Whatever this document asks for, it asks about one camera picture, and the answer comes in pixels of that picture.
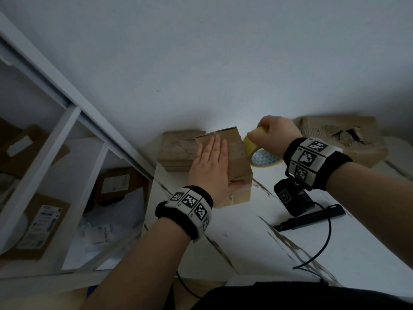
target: cord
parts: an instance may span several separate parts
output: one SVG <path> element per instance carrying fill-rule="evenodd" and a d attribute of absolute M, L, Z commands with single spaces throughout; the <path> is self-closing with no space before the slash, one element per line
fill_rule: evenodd
<path fill-rule="evenodd" d="M 179 276 L 178 271 L 176 271 L 176 275 L 178 276 L 178 279 L 179 279 L 180 283 L 182 284 L 183 288 L 185 288 L 187 292 L 189 292 L 192 296 L 194 296 L 194 297 L 196 297 L 196 298 L 198 298 L 198 299 L 201 299 L 201 298 L 202 298 L 201 296 L 198 296 L 197 294 L 195 294 L 194 292 L 192 292 L 192 291 L 185 285 L 185 283 L 183 282 L 182 278 Z"/>
<path fill-rule="evenodd" d="M 313 262 L 313 261 L 324 251 L 324 249 L 327 247 L 328 242 L 330 241 L 330 237 L 331 237 L 331 220 L 330 220 L 330 215 L 328 214 L 327 209 L 324 208 L 321 204 L 319 204 L 319 203 L 317 203 L 317 202 L 312 201 L 311 203 L 313 203 L 313 204 L 315 204 L 315 205 L 318 205 L 320 208 L 322 208 L 323 211 L 325 212 L 325 215 L 327 216 L 327 219 L 328 219 L 328 236 L 327 236 L 327 240 L 325 241 L 325 244 L 324 244 L 323 247 L 320 249 L 320 251 L 317 252 L 317 254 L 316 254 L 315 256 L 313 256 L 313 257 L 312 257 L 310 260 L 308 260 L 307 262 L 304 262 L 303 264 L 297 265 L 296 267 L 293 267 L 292 269 L 293 269 L 293 270 L 302 270 L 302 271 L 307 271 L 307 272 L 313 273 L 313 274 L 317 275 L 318 277 L 320 277 L 322 280 L 324 280 L 324 279 L 323 279 L 320 275 L 318 275 L 316 272 L 313 272 L 313 271 L 311 271 L 311 270 L 307 270 L 307 269 L 303 269 L 303 268 L 302 268 L 303 266 L 305 266 L 305 265 Z"/>

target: table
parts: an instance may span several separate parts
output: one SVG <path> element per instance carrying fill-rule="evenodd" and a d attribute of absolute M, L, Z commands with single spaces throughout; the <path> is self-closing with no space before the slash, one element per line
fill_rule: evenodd
<path fill-rule="evenodd" d="M 374 168 L 388 176 L 401 177 L 403 172 L 394 169 L 405 165 L 400 158 L 400 148 L 404 150 L 402 158 L 409 160 L 413 157 L 413 147 L 393 137 L 386 138 L 386 143 L 391 144 L 388 144 L 390 155 L 387 159 L 397 159 L 381 161 Z M 183 256 L 178 269 L 182 277 L 227 281 L 238 274 L 291 276 L 300 272 L 303 278 L 314 276 L 292 270 L 292 267 L 307 261 L 321 249 L 327 238 L 328 223 L 281 233 L 269 226 L 291 217 L 273 192 L 274 184 L 285 178 L 285 168 L 284 163 L 253 168 L 250 202 L 212 210 L 206 237 L 191 243 Z M 406 173 L 413 174 L 413 168 L 405 170 L 404 175 Z M 158 164 L 154 178 L 144 229 L 157 220 L 154 214 L 157 204 L 185 186 L 188 174 L 168 173 Z M 308 194 L 324 206 L 337 203 L 321 190 Z M 327 248 L 308 268 L 339 286 L 413 297 L 413 271 L 346 212 L 344 217 L 332 221 Z"/>

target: hand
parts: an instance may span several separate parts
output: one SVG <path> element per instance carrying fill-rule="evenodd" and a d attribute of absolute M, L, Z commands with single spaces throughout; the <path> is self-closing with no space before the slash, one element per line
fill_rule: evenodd
<path fill-rule="evenodd" d="M 281 116 L 264 116 L 257 127 L 260 126 L 268 129 L 268 132 L 263 134 L 250 131 L 248 139 L 280 159 L 284 158 L 291 142 L 303 136 L 292 120 Z"/>
<path fill-rule="evenodd" d="M 228 144 L 225 139 L 221 144 L 218 135 L 212 136 L 204 150 L 199 145 L 197 157 L 189 171 L 188 185 L 205 189 L 215 205 L 245 186 L 243 181 L 228 185 Z"/>

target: yellow tape roll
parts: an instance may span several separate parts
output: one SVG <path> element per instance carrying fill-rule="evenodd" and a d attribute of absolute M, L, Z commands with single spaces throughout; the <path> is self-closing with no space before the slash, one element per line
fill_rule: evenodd
<path fill-rule="evenodd" d="M 264 127 L 258 127 L 253 131 L 266 134 L 268 130 L 266 130 Z M 248 160 L 251 163 L 251 166 L 270 167 L 282 162 L 282 159 L 257 146 L 255 143 L 249 140 L 247 136 L 245 136 L 244 138 L 244 149 L 245 153 L 247 154 Z"/>

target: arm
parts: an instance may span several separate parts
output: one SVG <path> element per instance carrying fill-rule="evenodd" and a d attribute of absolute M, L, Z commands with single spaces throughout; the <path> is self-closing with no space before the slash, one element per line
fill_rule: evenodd
<path fill-rule="evenodd" d="M 280 158 L 290 143 L 302 137 L 294 123 L 280 116 L 265 116 L 258 126 L 267 134 L 248 138 Z M 413 183 L 388 178 L 365 166 L 346 163 L 329 177 L 327 191 L 348 209 L 395 255 L 413 268 Z"/>
<path fill-rule="evenodd" d="M 228 185 L 228 145 L 219 136 L 198 148 L 188 185 L 207 191 L 214 204 L 244 186 Z M 82 309 L 162 309 L 190 237 L 162 217 L 148 230 L 87 299 Z"/>

